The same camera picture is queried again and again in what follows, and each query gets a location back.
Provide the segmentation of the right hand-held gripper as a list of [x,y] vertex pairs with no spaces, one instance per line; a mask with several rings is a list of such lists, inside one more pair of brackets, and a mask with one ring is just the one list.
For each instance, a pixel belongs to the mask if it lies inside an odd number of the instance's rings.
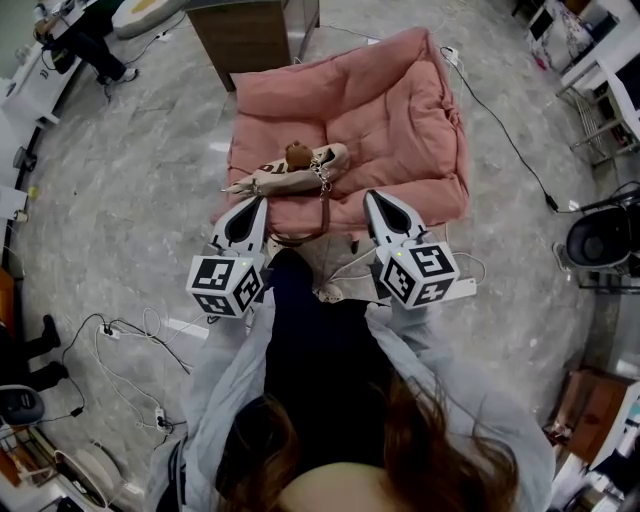
[[406,310],[447,300],[460,277],[449,245],[427,233],[418,212],[393,195],[368,191],[364,210],[376,247],[370,269],[378,300],[395,300]]

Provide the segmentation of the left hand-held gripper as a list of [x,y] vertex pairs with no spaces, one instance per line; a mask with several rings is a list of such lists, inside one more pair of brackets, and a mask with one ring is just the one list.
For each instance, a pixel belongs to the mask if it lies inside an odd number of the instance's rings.
[[186,291],[207,315],[242,318],[261,300],[267,212],[265,197],[237,203],[215,223],[211,244],[193,257]]

